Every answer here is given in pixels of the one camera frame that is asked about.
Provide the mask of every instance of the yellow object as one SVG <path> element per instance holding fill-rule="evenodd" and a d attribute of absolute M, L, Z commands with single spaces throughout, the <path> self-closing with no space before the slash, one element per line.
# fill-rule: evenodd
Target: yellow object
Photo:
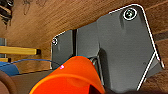
<path fill-rule="evenodd" d="M 37 49 L 0 46 L 0 54 L 36 55 Z"/>

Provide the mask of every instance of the wooden wall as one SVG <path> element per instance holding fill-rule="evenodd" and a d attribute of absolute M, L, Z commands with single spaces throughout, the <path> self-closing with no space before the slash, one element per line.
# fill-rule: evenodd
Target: wooden wall
<path fill-rule="evenodd" d="M 141 90 L 168 92 L 168 0 L 14 0 L 11 26 L 0 22 L 0 37 L 8 46 L 39 48 L 41 55 L 7 55 L 12 61 L 19 59 L 51 59 L 52 38 L 69 29 L 94 22 L 100 16 L 117 8 L 136 3 L 144 7 L 147 19 L 165 64 L 165 70 L 149 78 Z M 16 64 L 20 73 L 49 69 L 48 62 L 21 62 Z"/>

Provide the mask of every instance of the screw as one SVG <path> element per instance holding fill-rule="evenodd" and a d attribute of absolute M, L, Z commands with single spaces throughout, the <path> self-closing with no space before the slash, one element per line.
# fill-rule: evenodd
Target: screw
<path fill-rule="evenodd" d="M 57 45 L 58 44 L 58 39 L 55 37 L 55 38 L 53 38 L 53 40 L 52 40 L 52 44 L 54 44 L 54 45 Z"/>
<path fill-rule="evenodd" d="M 134 8 L 129 8 L 124 12 L 124 19 L 132 20 L 136 17 L 137 11 Z"/>

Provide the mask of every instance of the orange plastic part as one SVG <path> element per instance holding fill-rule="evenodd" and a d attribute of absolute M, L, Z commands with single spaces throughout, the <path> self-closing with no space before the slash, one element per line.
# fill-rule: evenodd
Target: orange plastic part
<path fill-rule="evenodd" d="M 29 94 L 89 94 L 90 85 L 105 93 L 92 62 L 75 56 L 39 81 Z"/>

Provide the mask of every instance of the blue object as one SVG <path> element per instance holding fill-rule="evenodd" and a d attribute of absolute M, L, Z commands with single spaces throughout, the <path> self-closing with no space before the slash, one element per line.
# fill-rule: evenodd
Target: blue object
<path fill-rule="evenodd" d="M 8 62 L 0 62 L 0 66 L 2 66 L 0 67 L 0 70 L 5 72 L 9 76 L 15 76 L 19 74 L 19 70 L 14 64 L 10 64 Z"/>

